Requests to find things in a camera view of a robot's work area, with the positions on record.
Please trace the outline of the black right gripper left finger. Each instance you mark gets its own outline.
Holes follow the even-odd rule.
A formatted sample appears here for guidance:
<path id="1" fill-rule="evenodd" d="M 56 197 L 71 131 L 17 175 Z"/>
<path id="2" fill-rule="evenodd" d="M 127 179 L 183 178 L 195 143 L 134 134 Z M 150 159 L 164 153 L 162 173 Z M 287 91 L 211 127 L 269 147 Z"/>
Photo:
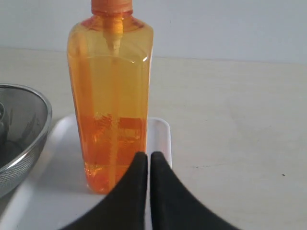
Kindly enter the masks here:
<path id="1" fill-rule="evenodd" d="M 96 206 L 64 230 L 143 230 L 148 178 L 148 157 L 137 152 L 127 171 Z"/>

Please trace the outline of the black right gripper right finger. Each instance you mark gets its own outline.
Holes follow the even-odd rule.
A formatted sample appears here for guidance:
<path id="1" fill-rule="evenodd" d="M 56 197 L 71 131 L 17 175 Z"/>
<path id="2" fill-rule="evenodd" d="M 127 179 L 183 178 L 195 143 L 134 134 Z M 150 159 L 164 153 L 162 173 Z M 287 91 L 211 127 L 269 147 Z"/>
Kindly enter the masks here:
<path id="1" fill-rule="evenodd" d="M 154 230 L 236 230 L 204 206 L 178 179 L 164 155 L 150 159 L 150 206 Z"/>

